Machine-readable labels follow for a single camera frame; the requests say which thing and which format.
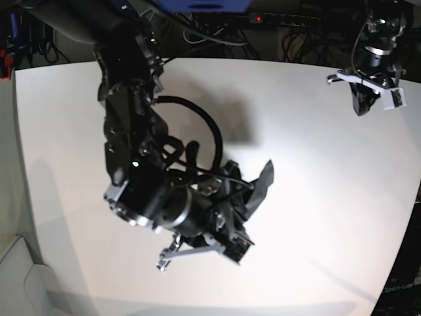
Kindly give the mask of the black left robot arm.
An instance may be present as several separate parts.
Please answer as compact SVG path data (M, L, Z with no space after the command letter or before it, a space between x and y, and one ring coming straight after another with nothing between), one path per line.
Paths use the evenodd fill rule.
M329 75L327 83L346 82L357 116L380 100L385 110L407 105L400 86L405 68L397 60L399 39L413 25L414 4L408 1L366 1L364 18L351 49L351 65Z

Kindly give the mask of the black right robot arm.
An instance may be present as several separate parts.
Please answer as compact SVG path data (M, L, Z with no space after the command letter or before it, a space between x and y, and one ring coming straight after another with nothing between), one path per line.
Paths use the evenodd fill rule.
M196 104L177 97L166 103L198 114L214 139L210 169L197 165L199 144L171 136L154 111L162 90L161 59L152 27L127 1L20 1L19 5L69 38L90 44L101 69L97 98L105 109L105 161L111 184L104 198L133 226L174 235L157 268L208 251L239 263L251 246L243 223L244 197L254 184L233 161L223 162L222 135Z

